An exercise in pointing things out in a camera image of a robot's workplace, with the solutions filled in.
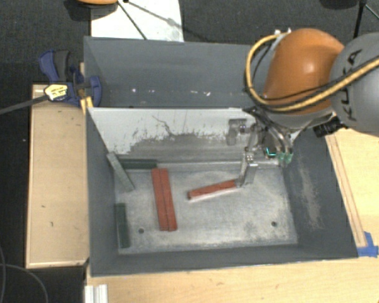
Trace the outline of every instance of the green led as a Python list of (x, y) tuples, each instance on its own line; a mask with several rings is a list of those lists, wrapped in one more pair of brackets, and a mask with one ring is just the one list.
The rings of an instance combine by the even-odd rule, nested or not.
[(270, 149), (268, 147), (265, 148), (265, 152), (267, 153), (268, 157), (277, 156), (277, 153), (276, 152), (270, 152)]

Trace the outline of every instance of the wooden table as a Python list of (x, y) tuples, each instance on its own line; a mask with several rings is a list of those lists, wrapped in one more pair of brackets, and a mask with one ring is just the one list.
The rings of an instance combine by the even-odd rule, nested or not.
[[(34, 96), (42, 94), (40, 90), (42, 86), (34, 86)], [(33, 106), (27, 268), (81, 265), (88, 258), (83, 138), (80, 109), (49, 102)], [(356, 241), (364, 241), (361, 224), (379, 246), (379, 139), (341, 130), (327, 143)], [(379, 299), (379, 257), (105, 278), (89, 275), (87, 284), (107, 284), (111, 303), (369, 303)]]

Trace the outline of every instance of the scratched surface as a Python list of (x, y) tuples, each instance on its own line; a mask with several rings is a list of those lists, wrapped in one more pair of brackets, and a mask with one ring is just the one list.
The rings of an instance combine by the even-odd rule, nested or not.
[(279, 167), (261, 169), (254, 183), (189, 202), (187, 192), (238, 177), (248, 134), (228, 146), (230, 119), (255, 120), (241, 109), (90, 109), (109, 152), (120, 160), (156, 160), (169, 170), (178, 230), (159, 230), (150, 170), (128, 170), (135, 190), (115, 179), (126, 204), (131, 247), (120, 254), (233, 246), (296, 244), (297, 235)]
[(116, 181), (116, 200), (126, 203), (131, 242), (131, 247), (119, 253), (296, 244), (279, 168), (259, 170), (254, 183), (245, 188), (198, 201), (187, 199), (186, 193), (191, 189), (236, 178), (237, 168), (227, 164), (219, 170), (186, 172), (182, 164), (169, 169), (178, 225), (174, 232), (159, 230), (150, 171), (129, 171), (136, 187), (133, 192), (119, 192)]

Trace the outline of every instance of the black floor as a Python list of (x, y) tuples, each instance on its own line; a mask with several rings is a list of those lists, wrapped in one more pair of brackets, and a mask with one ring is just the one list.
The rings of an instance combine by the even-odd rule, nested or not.
[[(379, 0), (368, 0), (379, 14)], [(314, 27), (352, 39), (356, 0), (180, 0), (184, 39), (252, 44), (275, 29)], [(0, 0), (0, 107), (30, 98), (34, 81), (45, 80), (37, 58), (47, 49), (68, 49), (83, 60), (90, 10), (67, 0)], [(365, 10), (361, 33), (379, 31)], [(0, 243), (6, 262), (24, 264), (28, 181), (28, 109), (0, 116)], [(82, 268), (38, 271), (50, 302), (82, 301)], [(27, 275), (8, 269), (5, 302), (44, 302)]]

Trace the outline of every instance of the yellow cable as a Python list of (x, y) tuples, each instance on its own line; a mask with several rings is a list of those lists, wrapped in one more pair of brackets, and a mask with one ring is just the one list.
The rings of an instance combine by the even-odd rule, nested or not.
[(345, 86), (347, 86), (351, 82), (357, 80), (358, 78), (362, 77), (367, 72), (371, 71), (372, 69), (374, 69), (374, 68), (376, 68), (378, 66), (379, 66), (379, 58), (376, 61), (370, 62), (368, 65), (364, 66), (363, 68), (361, 68), (360, 70), (356, 71), (355, 73), (347, 76), (342, 81), (339, 81), (338, 83), (336, 83), (335, 85), (333, 85), (328, 90), (325, 90), (324, 92), (321, 92), (320, 94), (318, 94), (318, 95), (316, 95), (314, 97), (311, 97), (311, 98), (309, 98), (309, 99), (307, 99), (307, 100), (305, 100), (303, 102), (299, 102), (299, 103), (294, 104), (294, 105), (289, 105), (287, 107), (275, 108), (275, 111), (281, 111), (281, 112), (283, 112), (283, 111), (298, 110), (300, 108), (312, 105), (315, 102), (319, 102), (319, 101), (327, 98), (331, 94), (334, 94), (335, 92), (343, 89)]
[(278, 33), (278, 34), (266, 36), (266, 37), (260, 39), (257, 43), (254, 44), (254, 46), (250, 49), (250, 51), (248, 52), (248, 55), (247, 55), (246, 84), (247, 84), (248, 90), (251, 93), (251, 95), (253, 96), (253, 98), (255, 98), (261, 104), (270, 105), (271, 103), (269, 101), (266, 101), (263, 98), (261, 98), (261, 96), (259, 96), (253, 88), (253, 83), (251, 82), (251, 71), (250, 71), (251, 61), (253, 60), (254, 53), (256, 52), (257, 49), (259, 49), (266, 42), (269, 42), (270, 40), (273, 40), (273, 39), (277, 39), (281, 35), (287, 35), (287, 33)]
[[(277, 34), (277, 35), (270, 35), (270, 36), (266, 36), (266, 37), (262, 38), (261, 40), (259, 40), (251, 48), (251, 50), (249, 51), (248, 56), (247, 56), (247, 60), (246, 60), (246, 84), (247, 84), (247, 88), (248, 88), (251, 96), (257, 102), (259, 102), (259, 103), (261, 103), (263, 105), (268, 105), (269, 106), (269, 105), (273, 105), (274, 103), (272, 101), (264, 100), (254, 90), (253, 84), (251, 82), (251, 71), (250, 71), (251, 61), (252, 61), (254, 53), (256, 52), (257, 49), (259, 49), (266, 42), (268, 42), (270, 40), (273, 40), (273, 39), (276, 39), (277, 37), (279, 37), (281, 35), (286, 35), (286, 33), (280, 33), (280, 34)], [(275, 111), (285, 112), (285, 111), (299, 110), (299, 109), (301, 109), (303, 107), (307, 107), (309, 105), (312, 105), (315, 102), (319, 102), (319, 101), (323, 100), (324, 98), (328, 97), (329, 95), (331, 95), (331, 94), (333, 94), (333, 93), (341, 90), (346, 85), (350, 84), (352, 81), (357, 80), (358, 78), (362, 77), (367, 72), (371, 71), (372, 69), (374, 69), (374, 68), (376, 68), (378, 66), (379, 66), (379, 58), (376, 59), (375, 61), (367, 64), (366, 66), (362, 67), (360, 70), (358, 70), (358, 71), (350, 74), (349, 76), (347, 76), (346, 78), (344, 78), (342, 81), (340, 81), (340, 82), (336, 83), (335, 85), (331, 86), (330, 88), (328, 88), (324, 92), (321, 92), (318, 95), (315, 95), (314, 97), (310, 97), (310, 98), (308, 98), (308, 99), (306, 99), (305, 101), (302, 101), (302, 102), (295, 101), (296, 103), (294, 105), (289, 105), (289, 106), (286, 106), (286, 107), (276, 107)]]

